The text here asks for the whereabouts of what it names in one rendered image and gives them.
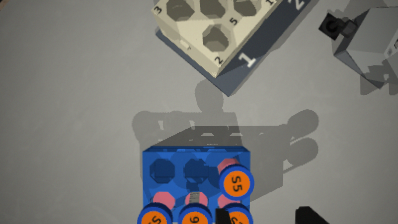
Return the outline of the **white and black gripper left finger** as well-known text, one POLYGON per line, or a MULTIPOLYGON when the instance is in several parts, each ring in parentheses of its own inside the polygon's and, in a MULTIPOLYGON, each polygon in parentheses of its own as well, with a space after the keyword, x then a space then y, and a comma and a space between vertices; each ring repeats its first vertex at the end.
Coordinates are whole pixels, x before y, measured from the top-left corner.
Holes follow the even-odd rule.
POLYGON ((225 211, 225 208, 215 208, 215 224, 232 224, 229 211, 225 211))

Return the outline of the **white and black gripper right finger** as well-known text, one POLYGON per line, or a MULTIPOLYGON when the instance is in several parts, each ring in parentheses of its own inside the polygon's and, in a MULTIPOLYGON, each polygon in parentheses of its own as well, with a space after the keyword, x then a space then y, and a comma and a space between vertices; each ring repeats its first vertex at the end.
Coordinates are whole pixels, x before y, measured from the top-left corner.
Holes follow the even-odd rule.
POLYGON ((311 207, 303 206, 296 209, 295 224, 329 224, 311 207))

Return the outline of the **blue tube rack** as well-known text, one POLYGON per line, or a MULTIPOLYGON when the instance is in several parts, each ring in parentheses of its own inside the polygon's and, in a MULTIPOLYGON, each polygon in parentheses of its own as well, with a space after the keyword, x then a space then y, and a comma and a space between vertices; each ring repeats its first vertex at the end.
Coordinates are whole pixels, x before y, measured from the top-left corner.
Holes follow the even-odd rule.
POLYGON ((215 223, 217 199, 222 195, 217 166, 225 158, 237 159, 250 171, 250 151, 244 146, 151 146, 144 150, 143 208, 157 192, 169 192, 175 198, 173 222, 178 223, 185 197, 190 192, 202 192, 208 198, 215 223), (168 159, 157 158, 168 158, 175 166, 168 159))

